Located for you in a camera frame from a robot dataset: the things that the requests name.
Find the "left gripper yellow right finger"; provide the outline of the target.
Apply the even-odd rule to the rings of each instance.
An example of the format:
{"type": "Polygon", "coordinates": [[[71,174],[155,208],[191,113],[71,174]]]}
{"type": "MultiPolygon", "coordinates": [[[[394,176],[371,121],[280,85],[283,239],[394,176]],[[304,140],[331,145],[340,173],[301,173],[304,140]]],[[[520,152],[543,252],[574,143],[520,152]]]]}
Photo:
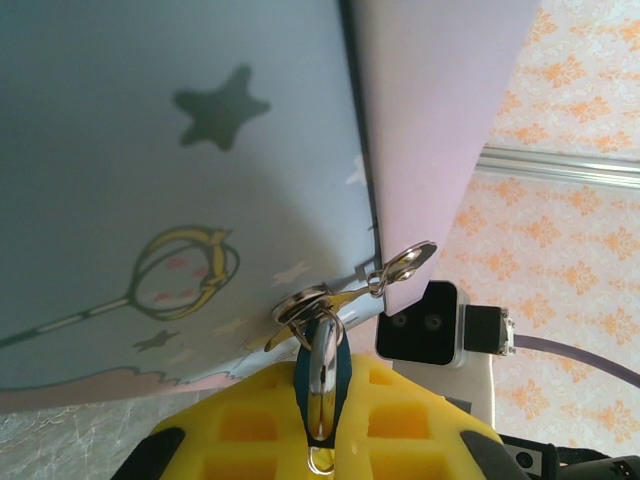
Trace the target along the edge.
{"type": "Polygon", "coordinates": [[[336,479],[524,479],[495,430],[365,355],[335,437],[336,479]]]}

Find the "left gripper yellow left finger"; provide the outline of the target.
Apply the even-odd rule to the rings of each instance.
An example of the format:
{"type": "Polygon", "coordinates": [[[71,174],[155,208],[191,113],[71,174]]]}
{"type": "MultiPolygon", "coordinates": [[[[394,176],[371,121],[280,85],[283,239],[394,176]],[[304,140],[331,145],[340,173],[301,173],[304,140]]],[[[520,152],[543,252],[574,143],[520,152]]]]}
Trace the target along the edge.
{"type": "Polygon", "coordinates": [[[117,479],[311,479],[307,437],[279,362],[162,420],[117,479]]]}

